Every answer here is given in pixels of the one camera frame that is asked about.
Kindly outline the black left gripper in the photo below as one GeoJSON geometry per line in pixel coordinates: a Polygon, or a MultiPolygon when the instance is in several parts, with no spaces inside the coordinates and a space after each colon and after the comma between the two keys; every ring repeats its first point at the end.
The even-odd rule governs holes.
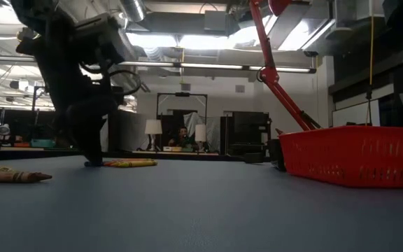
{"type": "Polygon", "coordinates": [[[100,117],[119,107],[118,95],[105,85],[95,85],[75,62],[52,64],[52,103],[57,119],[65,119],[72,142],[90,162],[103,162],[100,117]],[[90,118],[100,118],[90,123],[90,118]]]}

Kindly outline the orange crayon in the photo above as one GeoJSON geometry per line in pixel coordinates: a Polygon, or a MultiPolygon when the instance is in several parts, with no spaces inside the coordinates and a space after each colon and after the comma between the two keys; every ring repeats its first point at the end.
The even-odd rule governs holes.
{"type": "Polygon", "coordinates": [[[157,162],[150,159],[125,159],[105,161],[104,166],[107,167],[147,167],[154,166],[157,162]]]}

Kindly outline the yellow crayon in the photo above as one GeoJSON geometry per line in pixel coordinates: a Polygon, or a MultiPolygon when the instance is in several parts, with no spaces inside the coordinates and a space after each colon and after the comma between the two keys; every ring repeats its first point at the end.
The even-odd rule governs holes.
{"type": "Polygon", "coordinates": [[[157,165],[157,162],[154,160],[118,160],[107,164],[107,166],[117,168],[150,167],[155,165],[157,165]]]}

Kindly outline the teal box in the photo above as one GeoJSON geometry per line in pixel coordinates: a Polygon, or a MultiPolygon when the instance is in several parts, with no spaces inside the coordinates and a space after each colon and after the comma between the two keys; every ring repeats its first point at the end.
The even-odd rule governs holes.
{"type": "Polygon", "coordinates": [[[33,148],[54,148],[55,141],[52,139],[32,139],[30,145],[33,148]]]}

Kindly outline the white shade table lamp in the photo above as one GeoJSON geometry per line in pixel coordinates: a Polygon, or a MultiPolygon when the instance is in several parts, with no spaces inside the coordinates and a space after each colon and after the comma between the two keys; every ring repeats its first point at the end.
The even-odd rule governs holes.
{"type": "Polygon", "coordinates": [[[148,151],[157,151],[156,137],[162,134],[161,120],[147,119],[145,134],[149,138],[148,151]]]}
{"type": "Polygon", "coordinates": [[[198,151],[203,152],[206,143],[206,126],[205,124],[198,124],[195,126],[195,141],[198,144],[198,151]]]}

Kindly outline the person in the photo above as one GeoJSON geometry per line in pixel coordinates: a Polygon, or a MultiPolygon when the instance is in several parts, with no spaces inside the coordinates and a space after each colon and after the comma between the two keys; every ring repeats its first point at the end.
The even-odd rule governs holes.
{"type": "Polygon", "coordinates": [[[168,145],[171,147],[191,148],[193,151],[199,149],[195,139],[189,135],[185,126],[178,129],[177,135],[169,140],[168,145]]]}

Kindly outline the long ceiling light bar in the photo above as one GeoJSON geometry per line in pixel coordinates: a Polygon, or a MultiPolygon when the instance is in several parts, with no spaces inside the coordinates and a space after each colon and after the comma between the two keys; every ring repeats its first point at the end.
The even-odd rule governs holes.
{"type": "MultiPolygon", "coordinates": [[[[1,64],[18,63],[20,65],[33,65],[36,60],[33,57],[24,56],[0,56],[1,64]]],[[[234,65],[234,64],[205,64],[205,63],[187,63],[187,62],[147,62],[147,61],[126,61],[119,65],[129,67],[166,67],[166,68],[191,68],[191,69],[220,69],[220,70],[235,70],[235,71],[258,71],[263,69],[263,66],[250,65],[234,65]]],[[[314,68],[286,67],[276,66],[278,72],[291,74],[314,74],[314,68]]]]}

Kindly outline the red desk lamp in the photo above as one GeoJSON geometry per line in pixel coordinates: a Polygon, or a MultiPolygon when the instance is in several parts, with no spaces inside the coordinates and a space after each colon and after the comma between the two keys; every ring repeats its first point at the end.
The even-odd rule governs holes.
{"type": "Polygon", "coordinates": [[[264,66],[258,71],[260,80],[271,90],[276,98],[282,103],[288,113],[295,119],[298,125],[304,130],[316,130],[321,126],[302,111],[291,99],[288,93],[279,84],[279,74],[276,70],[274,58],[271,52],[270,40],[265,31],[260,12],[260,2],[263,0],[249,0],[250,12],[255,23],[260,47],[264,56],[264,66]]]}

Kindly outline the red slotted basket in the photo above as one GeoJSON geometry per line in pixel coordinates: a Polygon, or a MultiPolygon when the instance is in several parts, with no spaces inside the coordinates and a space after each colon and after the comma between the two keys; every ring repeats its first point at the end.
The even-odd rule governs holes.
{"type": "Polygon", "coordinates": [[[279,140],[291,175],[352,188],[403,188],[403,127],[333,127],[279,140]]]}

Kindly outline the black gantry frame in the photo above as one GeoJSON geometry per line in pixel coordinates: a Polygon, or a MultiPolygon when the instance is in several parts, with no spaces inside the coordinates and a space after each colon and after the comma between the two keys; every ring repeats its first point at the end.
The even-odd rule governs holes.
{"type": "Polygon", "coordinates": [[[184,125],[184,115],[182,113],[177,113],[177,115],[164,115],[160,110],[160,106],[162,103],[170,97],[203,97],[205,102],[201,104],[204,106],[204,124],[207,123],[207,114],[208,114],[208,95],[207,94],[191,94],[189,92],[158,92],[156,97],[156,114],[155,117],[157,120],[162,121],[162,126],[164,127],[162,135],[158,138],[157,147],[163,151],[164,146],[168,144],[169,140],[172,137],[178,136],[178,131],[180,126],[184,125]]]}
{"type": "Polygon", "coordinates": [[[36,108],[36,101],[39,97],[42,96],[42,93],[37,94],[38,90],[40,90],[40,89],[45,91],[44,86],[34,86],[34,93],[33,93],[32,104],[31,104],[31,129],[30,129],[29,143],[31,142],[32,139],[36,139],[36,126],[37,126],[37,122],[38,122],[38,115],[40,112],[40,109],[36,108]]]}

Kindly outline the silver ceiling duct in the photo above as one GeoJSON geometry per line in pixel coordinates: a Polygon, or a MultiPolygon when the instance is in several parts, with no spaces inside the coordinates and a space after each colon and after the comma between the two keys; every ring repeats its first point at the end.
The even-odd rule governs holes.
{"type": "MultiPolygon", "coordinates": [[[[124,34],[124,37],[127,37],[126,31],[128,24],[137,23],[144,20],[146,16],[145,6],[142,0],[118,0],[118,1],[123,16],[123,26],[121,31],[124,34]]],[[[137,73],[135,73],[130,69],[122,69],[120,72],[122,74],[129,74],[130,81],[135,83],[135,86],[133,88],[124,91],[122,93],[124,96],[132,95],[141,89],[142,81],[137,73]]]]}

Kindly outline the white wall board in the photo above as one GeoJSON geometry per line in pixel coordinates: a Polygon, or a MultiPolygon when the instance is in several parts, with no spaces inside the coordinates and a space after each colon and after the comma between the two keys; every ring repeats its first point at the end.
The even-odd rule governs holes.
{"type": "Polygon", "coordinates": [[[372,123],[373,126],[380,126],[379,101],[372,100],[370,103],[371,119],[367,119],[368,103],[364,102],[347,108],[332,112],[332,123],[334,127],[344,126],[347,123],[365,124],[372,123]]]}

